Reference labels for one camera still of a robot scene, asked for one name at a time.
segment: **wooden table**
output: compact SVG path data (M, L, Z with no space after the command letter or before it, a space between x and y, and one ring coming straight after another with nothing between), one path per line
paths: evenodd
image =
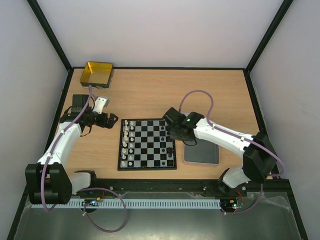
M73 94L88 94L82 88L83 69L75 69L63 111L72 105ZM161 118L170 108L178 109L181 99L192 90L205 90L214 98L210 119L220 125L248 134L256 134L258 125L242 70L157 70L115 69L109 90L94 89L96 96L110 98L105 113L119 117L112 129L93 126L92 132L78 139L68 159L66 171L94 170L103 179L217 179L226 168L241 164L232 152L220 148L216 167L183 163L183 143L176 141L177 170L118 171L120 119ZM210 99L193 93L182 111L207 114Z

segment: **black chessboard frame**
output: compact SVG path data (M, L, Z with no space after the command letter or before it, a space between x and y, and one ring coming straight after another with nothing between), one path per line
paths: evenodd
M163 119L161 118L134 118L134 119L121 119L121 127L120 127L120 140L119 140L119 154L118 154L118 165L117 165L117 169L118 171L146 171L146 170L176 170L177 169L177 157L176 157L176 143L175 143L175 140L171 140L172 142L172 160L173 160L173 165L172 166L168 166L166 164L166 166L138 166L138 167L134 167L134 166L130 166L130 167L121 167L121 163L122 163L122 141L123 141L123 134L124 134L124 125L125 125L125 120L128 121L128 127L131 127L130 125L130 122L131 121L134 121L134 122L142 122L142 121L164 121ZM153 131L139 131L138 133L141 133L141 132L158 132L157 130L153 130ZM168 136L153 136L153 138L161 138L161 137L164 137L164 138L168 138Z

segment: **gray wall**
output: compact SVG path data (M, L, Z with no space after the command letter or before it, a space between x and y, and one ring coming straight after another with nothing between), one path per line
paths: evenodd
M320 236L320 1L296 0L251 77L310 239Z
M246 67L282 0L38 0L72 66Z
M0 239L42 155L67 71L26 0L0 7Z

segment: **purple cable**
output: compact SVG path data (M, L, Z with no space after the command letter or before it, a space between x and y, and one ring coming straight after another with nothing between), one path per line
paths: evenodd
M81 115L85 112L87 106L89 105L89 102L90 102L90 99L91 99L91 96L92 96L92 86L89 85L89 97L88 99L86 100L85 102L85 105L84 107L82 108L81 112L79 112L78 116L76 116L76 118L68 125L66 126L63 131L67 131L80 117ZM61 132L58 137L56 138L56 140L54 141L53 145L52 145L52 148L50 150L50 154L52 155L60 138L63 136L63 133ZM43 205L43 209L46 211L46 212L51 212L52 209L54 209L54 207L56 205L53 205L50 209L47 207L47 204L46 204L46 199L45 199L45 178L46 178L46 171L47 171L47 167L48 167L48 164L49 164L49 161L50 161L51 157L48 156L46 158L46 161L44 163L44 166L43 166L43 169L42 169L42 174L41 174L41 182L40 182L40 193L41 193L41 203Z
M123 205L123 208L124 208L124 219L123 219L123 222L121 224L120 227L118 227L117 229L115 230L106 230L102 227L99 227L97 224L94 223L94 221L92 221L92 219L89 217L89 215L86 213L86 207L89 205L89 203L87 203L84 208L83 208L83 214L86 216L86 218L90 221L90 223L98 230L102 231L102 232L105 232L105 233L115 233L115 232L118 232L120 231L121 229L124 228L124 226L126 225L127 221L128 221L128 210L127 210L127 206L126 206L126 203L125 201L114 191L111 191L109 189L106 189L106 188L103 188L103 187L91 187L91 188L84 188L84 189L81 189L79 190L79 192L81 191L92 191L92 190L102 190L102 191L107 191L109 193L112 193L113 195L115 195L118 199L120 199L122 205Z
M181 101L181 103L180 103L179 112L181 112L182 104L184 103L184 101L186 100L186 98L187 98L190 94L193 94L193 93L204 93L204 94L206 94L206 95L209 96L209 98L210 98L210 100L211 100L211 106L210 106L210 108L209 108L208 113L206 114L206 120L207 120L208 124L209 124L211 127L213 127L213 123L210 121L210 114L211 114L212 109L214 108L214 99L213 99L213 97L212 97L208 92L206 92L206 91L203 91L203 90L193 90L193 91L188 92L188 93L184 96L184 98L182 99L182 101ZM231 135L231 136L233 136L233 137L235 137L235 138L237 138L237 139L241 139L241 138L242 138L242 136L237 135L237 134L235 134L235 133L233 133L233 132L224 130L224 129L218 127L218 126L215 126L214 128L217 129L217 130L220 131L220 132L223 132L223 133L225 133L225 134L229 134L229 135ZM261 144L255 142L255 141L252 141L252 140L250 140L250 139L247 139L247 138L245 138L245 137L244 137L244 141L246 141L246 142L248 142L248 143L250 143L250 144L253 144L253 145L257 146L258 148L262 149L263 151L265 151L266 153L268 153L269 155L271 155L273 158L275 158L275 159L280 163L280 165L282 166L282 171L281 171L279 174L270 174L269 176L278 177L278 176L280 176L281 174L283 174L283 173L285 172L285 164L284 164L284 162L283 162L277 155L275 155L272 151L270 151L270 150L267 149L266 147L262 146Z
M247 208L246 210L243 210L243 211L237 211L237 212L225 212L225 210L223 210L223 208L221 208L221 211L226 214L226 215L236 215L236 214L244 214L244 213L247 213L249 212L250 210L252 210L261 200L261 197L262 197L262 193L263 193L263 185L261 184L261 188L260 188L260 193L259 193L259 196L257 198L257 200L254 202L254 204L252 204L251 207Z

